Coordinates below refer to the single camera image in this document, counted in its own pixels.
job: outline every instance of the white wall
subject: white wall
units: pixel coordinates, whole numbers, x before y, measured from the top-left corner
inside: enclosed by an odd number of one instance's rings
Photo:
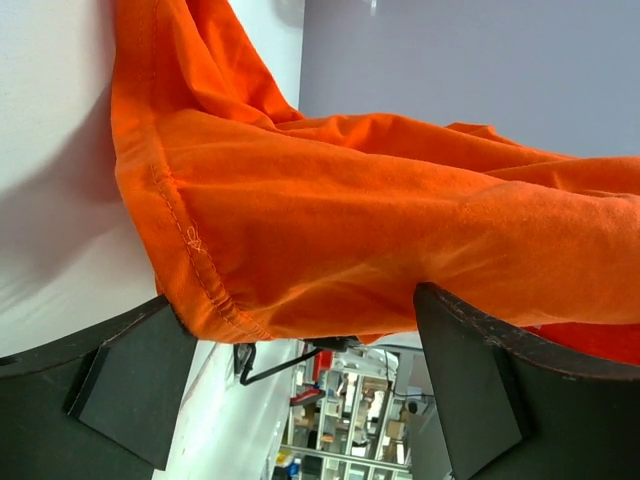
[[[307,3],[301,109],[490,123],[579,156],[640,153],[636,0]]]

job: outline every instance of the seam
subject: seam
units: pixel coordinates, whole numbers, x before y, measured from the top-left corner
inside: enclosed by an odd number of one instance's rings
[[[158,19],[157,19],[157,10],[158,10],[158,3],[159,0],[155,0],[154,2],[154,6],[153,6],[153,37],[152,37],[152,51],[151,51],[151,59],[152,59],[152,65],[151,65],[151,82],[150,82],[150,91],[149,91],[149,103],[151,104],[151,102],[153,101],[153,94],[155,91],[155,87],[156,87],[156,42],[157,42],[157,24],[158,24]],[[141,15],[140,15],[140,28],[141,28],[141,32],[142,32],[142,25],[143,25],[143,17],[142,17],[142,9],[141,9]],[[142,43],[142,35],[140,35],[139,38],[140,43]],[[151,119],[150,125],[151,130],[153,131],[154,137],[156,139],[156,142],[158,144],[160,153],[162,155],[162,158],[164,160],[164,163],[167,166],[167,174],[166,177],[167,179],[171,182],[172,186],[174,187],[175,191],[178,192],[177,188],[175,188],[175,180],[173,178],[173,176],[171,175],[171,169],[168,166],[168,163],[166,161],[167,155],[166,155],[166,150],[164,148],[164,144],[162,143],[162,139],[160,138],[160,135],[158,134],[158,130],[157,130],[157,126],[156,126],[156,122],[155,122],[155,118]],[[198,269],[198,267],[196,266],[195,260],[193,258],[192,255],[192,251],[191,248],[194,245],[194,238],[193,235],[189,235],[189,237],[185,236],[185,232],[180,224],[180,221],[178,220],[178,217],[175,213],[175,210],[173,208],[173,205],[171,204],[169,198],[167,197],[167,195],[165,194],[163,188],[160,185],[160,180],[158,178],[156,169],[154,167],[153,162],[149,163],[149,169],[151,172],[151,177],[153,180],[153,183],[156,187],[156,189],[158,190],[158,193],[160,194],[161,198],[164,200],[165,204],[167,205],[167,208],[169,209],[169,212],[171,213],[171,216],[174,220],[175,226],[180,234],[180,237],[182,238],[182,241],[184,243],[185,249],[187,251],[187,256],[189,257],[189,261],[191,263],[191,266],[193,267],[193,270],[195,272],[196,278],[198,279],[198,283],[200,284],[200,287],[202,288],[202,290],[204,291],[206,297],[209,299],[209,302],[211,303],[211,305],[213,306],[213,308],[215,309],[215,311],[218,313],[218,316],[225,321],[226,323],[228,323],[231,327],[235,328],[236,330],[238,330],[239,332],[246,334],[246,335],[250,335],[250,336],[255,336],[256,332],[265,337],[264,339],[266,340],[271,340],[273,339],[273,337],[264,329],[264,327],[262,327],[261,325],[259,325],[258,323],[256,323],[252,318],[250,318],[246,313],[244,313],[242,310],[240,310],[237,305],[233,302],[231,295],[229,294],[228,290],[225,288],[224,284],[222,283],[222,279],[220,278],[219,274],[216,271],[216,267],[215,267],[215,263],[213,261],[213,258],[211,258],[211,255],[209,254],[209,252],[207,251],[206,245],[203,245],[204,242],[202,242],[199,238],[197,239],[197,251],[199,253],[204,253],[211,265],[211,269],[213,270],[214,275],[216,275],[217,278],[217,283],[220,285],[220,287],[223,290],[224,296],[228,299],[229,303],[231,304],[231,307],[238,313],[238,315],[241,318],[244,318],[245,320],[247,320],[251,326],[253,327],[254,331],[248,331],[245,330],[245,328],[241,327],[238,322],[236,322],[235,320],[232,320],[231,318],[229,318],[228,316],[224,315],[221,311],[220,311],[220,305],[218,305],[218,302],[215,301],[215,299],[212,297],[211,292],[209,291],[209,289],[206,287],[204,280],[202,279],[201,275],[200,275],[200,271]],[[187,217],[189,218],[189,222],[194,225],[195,223],[192,221],[190,215],[187,214]],[[197,235],[197,230],[195,230],[195,228],[189,227],[189,232],[191,232],[191,230],[194,229],[194,232],[192,233],[196,233]]]

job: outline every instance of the fabric fold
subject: fabric fold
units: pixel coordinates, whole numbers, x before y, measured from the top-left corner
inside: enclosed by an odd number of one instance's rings
[[[112,124],[157,282],[200,338],[410,331],[430,281],[521,327],[622,325],[605,356],[638,350],[638,158],[390,114],[305,118],[227,0],[118,2]]]

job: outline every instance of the store shelf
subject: store shelf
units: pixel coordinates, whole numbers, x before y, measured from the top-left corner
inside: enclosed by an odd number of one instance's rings
[[[346,361],[337,367],[334,363],[337,369],[318,379],[327,396],[304,411],[292,409],[286,448],[319,459],[313,462],[316,473],[303,472],[301,480],[412,478],[403,412],[413,358],[412,354],[386,354],[387,359],[384,355],[364,348],[347,352],[341,357]],[[312,369],[313,363],[308,362],[294,375],[292,395],[304,392],[313,382]],[[402,388],[402,396],[394,394],[396,388]],[[318,462],[321,472],[317,472]]]

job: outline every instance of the cable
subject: cable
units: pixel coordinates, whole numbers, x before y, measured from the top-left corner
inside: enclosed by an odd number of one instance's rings
[[[281,363],[276,367],[265,370],[264,372],[249,378],[249,373],[251,372],[251,370],[253,370],[253,362],[256,359],[257,349],[256,349],[255,343],[249,343],[247,344],[247,346],[249,348],[249,357],[247,358],[247,361],[242,367],[242,372],[240,373],[240,384],[244,385],[245,387],[247,385],[251,385],[252,383],[258,382],[260,380],[264,380],[265,378],[270,377],[271,375],[275,375],[276,373],[286,370],[287,368],[291,368],[297,365],[298,363],[307,361],[310,358],[315,357],[322,351],[321,348],[315,348],[310,352],[305,353],[304,355],[294,358],[293,360],[289,360],[288,362]]]
[[[393,384],[391,382],[391,378],[389,377],[389,357],[387,356],[388,352],[386,350],[383,350],[383,352],[384,352],[384,363],[386,365],[385,376],[387,377],[387,384],[389,385],[389,387],[391,387],[391,385]],[[393,395],[398,398],[419,398],[420,400],[424,400],[425,398],[428,398],[428,395],[426,393],[414,393],[411,395],[396,393],[395,386],[391,389],[391,393],[393,393]]]

